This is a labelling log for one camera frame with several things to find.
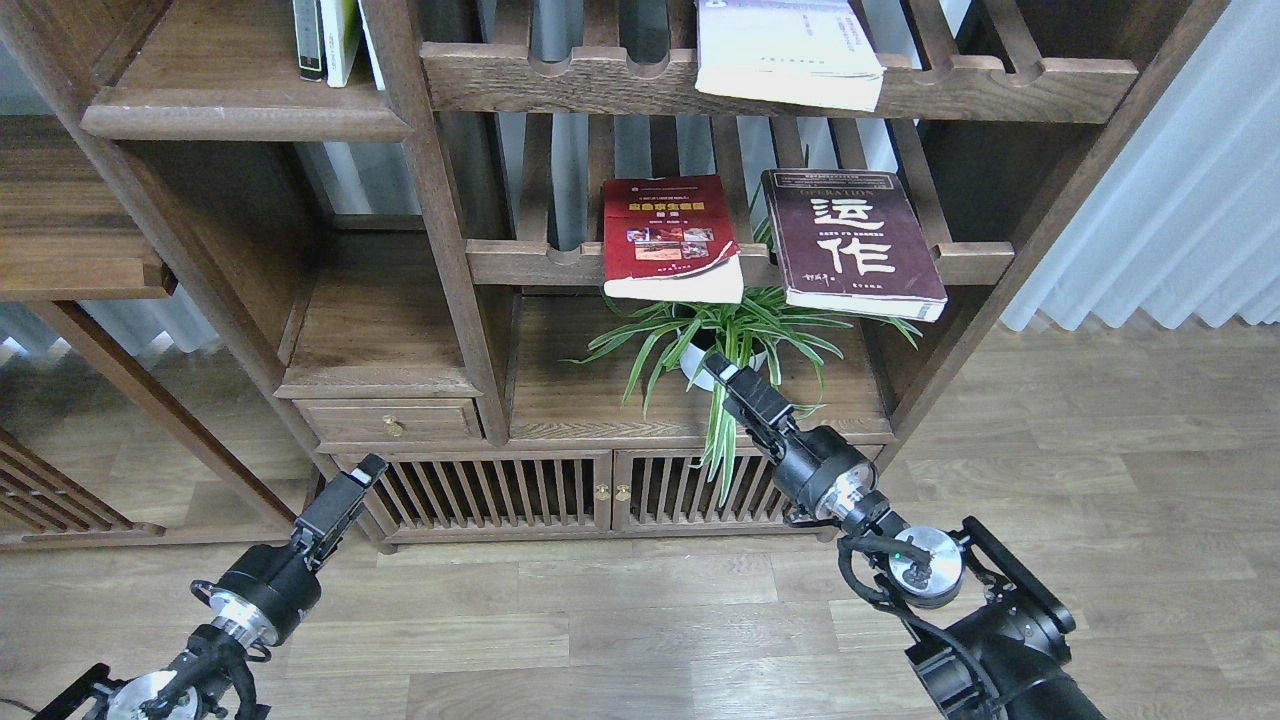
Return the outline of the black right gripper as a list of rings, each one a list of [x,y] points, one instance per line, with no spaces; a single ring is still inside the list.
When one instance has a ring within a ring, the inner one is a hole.
[[[867,484],[876,474],[870,460],[837,430],[803,430],[794,406],[751,368],[708,351],[700,365],[700,387],[723,386],[723,407],[742,425],[774,464],[774,486],[792,506],[817,521],[872,521],[879,493]]]

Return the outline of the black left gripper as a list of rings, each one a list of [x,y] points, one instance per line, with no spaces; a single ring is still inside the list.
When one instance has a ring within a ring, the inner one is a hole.
[[[288,544],[255,544],[218,582],[206,583],[214,625],[243,646],[283,644],[319,601],[317,571],[387,469],[385,459],[366,455],[355,475],[337,477],[303,510]]]

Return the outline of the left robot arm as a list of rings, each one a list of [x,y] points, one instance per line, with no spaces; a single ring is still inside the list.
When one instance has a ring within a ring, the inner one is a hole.
[[[236,717],[264,719],[251,662],[266,662],[321,597],[317,573],[361,514],[364,497],[388,464],[370,454],[356,469],[334,478],[294,523],[288,544],[255,544],[216,582],[195,580],[189,589],[215,614],[197,626],[182,652],[163,670],[128,680],[109,676],[96,664],[35,714],[69,719],[86,702],[87,719],[225,717],[228,689],[238,697]]]

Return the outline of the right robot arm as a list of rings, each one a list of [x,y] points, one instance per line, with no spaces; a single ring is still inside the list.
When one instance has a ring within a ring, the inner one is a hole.
[[[1066,673],[1065,605],[979,520],[956,530],[913,524],[877,488],[872,460],[837,430],[804,430],[755,370],[708,354],[723,409],[773,464],[791,527],[837,532],[850,589],[905,625],[905,652],[946,719],[1098,719]]]

